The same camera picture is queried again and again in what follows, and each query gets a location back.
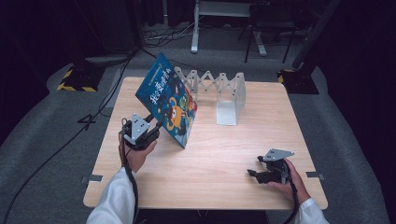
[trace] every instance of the person's arm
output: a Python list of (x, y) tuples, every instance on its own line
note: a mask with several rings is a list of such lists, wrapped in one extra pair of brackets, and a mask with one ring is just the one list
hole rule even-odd
[[(122, 155), (122, 136), (119, 135), (119, 153), (121, 168), (111, 178), (102, 192), (102, 196), (97, 206), (92, 210), (87, 219), (87, 223), (133, 223), (135, 197), (133, 185), (126, 174)], [(152, 142), (143, 151), (135, 151), (128, 146), (125, 147), (125, 154), (128, 165), (135, 177), (137, 171), (143, 166), (147, 155), (155, 148), (157, 141)]]
[[(297, 198), (300, 205), (298, 213), (294, 219), (294, 224), (328, 224), (329, 222), (324, 217), (323, 212), (318, 207), (318, 204), (308, 194), (304, 182), (297, 173), (294, 165), (287, 159), (285, 159), (285, 161), (290, 168), (291, 179), (297, 188)], [(268, 186), (281, 191), (287, 199), (293, 201), (292, 190), (289, 183), (284, 185), (276, 182), (269, 182)]]

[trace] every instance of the human hand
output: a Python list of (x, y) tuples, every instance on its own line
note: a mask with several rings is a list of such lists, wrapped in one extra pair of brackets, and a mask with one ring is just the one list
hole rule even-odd
[[(120, 159), (121, 159), (121, 166), (123, 167), (123, 156), (122, 156), (122, 143), (124, 142), (122, 135), (119, 134), (119, 153), (120, 153)], [(155, 146), (157, 145), (157, 140), (154, 140), (148, 148), (142, 151), (136, 151), (128, 147), (124, 143), (125, 147), (125, 154), (127, 155), (126, 158), (128, 159), (128, 164), (129, 167), (131, 167), (131, 170), (137, 173), (137, 171), (143, 166), (143, 164), (146, 161), (147, 155), (154, 150)]]
[[(285, 162), (288, 164), (290, 168), (291, 179), (293, 181), (293, 184), (297, 188), (298, 202), (303, 203), (309, 198), (311, 198), (311, 196), (308, 194), (308, 191), (306, 191), (304, 182), (301, 179), (300, 175), (297, 173), (296, 168), (291, 163), (291, 161), (285, 159)], [(286, 196), (287, 199), (293, 201), (293, 192), (290, 183), (284, 185), (276, 182), (268, 182), (268, 186), (281, 191)]]

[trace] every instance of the hand-mounted device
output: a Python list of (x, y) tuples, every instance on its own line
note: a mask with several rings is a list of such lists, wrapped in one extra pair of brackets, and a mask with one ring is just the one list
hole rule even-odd
[(145, 150), (155, 139), (160, 136), (160, 128), (163, 126), (158, 121), (155, 127), (149, 131), (150, 122), (154, 119), (152, 114), (145, 119), (140, 118), (136, 113), (132, 115), (132, 119), (127, 120), (122, 125), (121, 134), (126, 140), (125, 144), (133, 150)]
[(294, 152), (271, 148), (265, 156), (258, 157), (260, 162), (265, 163), (268, 172), (257, 173), (253, 170), (247, 170), (247, 172), (250, 176), (256, 177), (260, 184), (266, 184), (270, 181), (286, 184), (290, 176), (290, 170), (283, 159), (292, 155), (294, 155)]

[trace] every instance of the book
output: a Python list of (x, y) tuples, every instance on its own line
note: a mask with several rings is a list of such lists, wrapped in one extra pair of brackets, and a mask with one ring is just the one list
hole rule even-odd
[(135, 96), (185, 148), (198, 106), (163, 53), (149, 69)]

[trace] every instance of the chair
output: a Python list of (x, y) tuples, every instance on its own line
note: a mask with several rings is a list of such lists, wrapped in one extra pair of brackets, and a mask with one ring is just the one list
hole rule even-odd
[[(282, 63), (286, 61), (286, 58), (289, 53), (290, 44), (294, 37), (294, 33), (296, 30), (293, 19), (290, 15), (290, 9), (288, 4), (280, 4), (279, 1), (276, 3), (265, 2), (251, 5), (249, 7), (249, 25), (250, 26), (250, 34), (247, 43), (247, 53), (245, 57), (245, 63), (248, 62), (248, 53), (250, 49), (251, 38), (253, 37), (254, 32), (268, 32), (268, 31), (277, 31), (277, 35), (275, 37), (278, 38), (281, 33), (291, 32), (290, 40), (288, 47), (285, 52), (285, 56), (283, 57)], [(242, 34), (246, 31), (246, 26), (238, 39), (241, 38)]]

